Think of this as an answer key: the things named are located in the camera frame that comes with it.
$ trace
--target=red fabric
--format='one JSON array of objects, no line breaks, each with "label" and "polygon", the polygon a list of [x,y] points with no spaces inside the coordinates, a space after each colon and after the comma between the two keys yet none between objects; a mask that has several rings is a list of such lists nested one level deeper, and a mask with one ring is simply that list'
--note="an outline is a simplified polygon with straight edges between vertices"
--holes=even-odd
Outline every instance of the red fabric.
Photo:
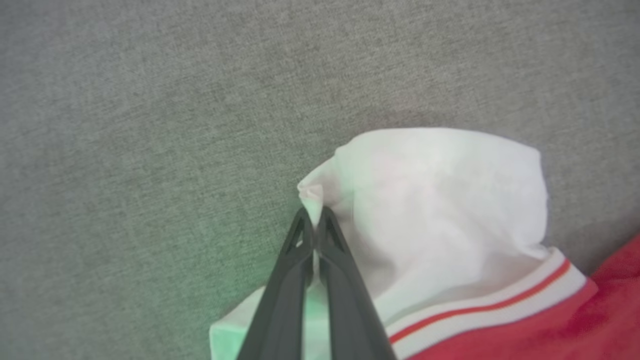
[{"label": "red fabric", "polygon": [[640,236],[562,303],[454,336],[411,359],[640,359]]}]

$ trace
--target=garment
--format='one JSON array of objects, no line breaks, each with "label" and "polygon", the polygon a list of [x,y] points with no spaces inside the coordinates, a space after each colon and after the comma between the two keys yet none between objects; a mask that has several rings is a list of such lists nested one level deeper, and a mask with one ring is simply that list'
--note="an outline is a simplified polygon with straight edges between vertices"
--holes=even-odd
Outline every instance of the garment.
[{"label": "garment", "polygon": [[[322,206],[335,212],[399,359],[431,358],[462,335],[593,292],[561,251],[541,245],[547,191],[540,154],[522,144],[455,129],[373,131],[298,190],[315,224]],[[323,291],[315,282],[307,297],[307,360],[330,358]],[[212,325],[214,360],[235,358],[261,293]]]},{"label": "garment", "polygon": [[639,299],[636,236],[570,298],[519,322],[449,338],[411,359],[637,359]]}]

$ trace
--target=folded cloth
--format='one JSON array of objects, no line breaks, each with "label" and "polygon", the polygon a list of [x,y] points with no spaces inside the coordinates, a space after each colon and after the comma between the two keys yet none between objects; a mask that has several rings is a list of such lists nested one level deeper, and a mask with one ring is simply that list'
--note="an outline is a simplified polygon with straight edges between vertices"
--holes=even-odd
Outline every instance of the folded cloth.
[{"label": "folded cloth", "polygon": [[[588,280],[541,245],[547,191],[537,150],[455,129],[387,129],[336,150],[298,185],[316,224],[335,212],[399,359],[478,329],[515,323]],[[324,288],[305,308],[305,359],[329,359]],[[262,290],[210,329],[234,359]]]}]

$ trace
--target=white cloth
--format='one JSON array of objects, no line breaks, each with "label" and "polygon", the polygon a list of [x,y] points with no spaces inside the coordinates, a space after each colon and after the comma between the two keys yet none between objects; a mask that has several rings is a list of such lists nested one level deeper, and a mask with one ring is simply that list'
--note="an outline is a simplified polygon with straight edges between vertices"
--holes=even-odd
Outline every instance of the white cloth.
[{"label": "white cloth", "polygon": [[[540,155],[498,136],[444,128],[365,133],[298,190],[315,224],[323,205],[334,210],[388,332],[412,313],[488,299],[550,257],[540,245],[547,221]],[[211,326],[214,360],[235,359],[262,290]],[[329,359],[323,291],[314,283],[307,299],[308,360]]]}]

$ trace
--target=red stripe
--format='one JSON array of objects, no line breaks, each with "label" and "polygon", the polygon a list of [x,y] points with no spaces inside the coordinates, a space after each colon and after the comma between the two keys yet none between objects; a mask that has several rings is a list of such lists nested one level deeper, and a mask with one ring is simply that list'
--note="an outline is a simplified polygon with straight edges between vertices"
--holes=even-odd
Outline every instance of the red stripe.
[{"label": "red stripe", "polygon": [[560,276],[564,275],[567,271],[569,271],[569,268],[571,267],[571,263],[569,262],[569,260],[564,259],[564,263],[551,275],[549,275],[546,279],[544,279],[541,283],[539,283],[538,285],[532,287],[531,289],[517,295],[514,296],[510,299],[507,299],[505,301],[502,302],[498,302],[496,304],[493,305],[487,305],[487,306],[477,306],[477,307],[468,307],[466,309],[458,309],[458,310],[452,310],[452,311],[447,311],[446,313],[442,313],[442,314],[437,314],[434,315],[430,318],[426,318],[424,320],[421,320],[413,325],[410,325],[406,328],[404,328],[403,330],[399,331],[397,334],[391,336],[389,338],[389,340],[391,341],[391,343],[395,343],[411,334],[413,334],[414,332],[422,329],[425,326],[429,326],[432,323],[435,323],[437,321],[446,319],[446,318],[450,318],[450,317],[454,317],[454,316],[458,316],[458,315],[464,315],[464,314],[469,314],[469,313],[478,313],[481,311],[491,311],[491,310],[496,310],[496,309],[502,309],[503,307],[507,307],[510,306],[512,304],[515,304],[516,302],[520,302],[523,301],[537,293],[539,293],[540,291],[542,291],[544,288],[546,288],[547,286],[549,286],[552,282],[554,282],[555,280],[557,280]]}]

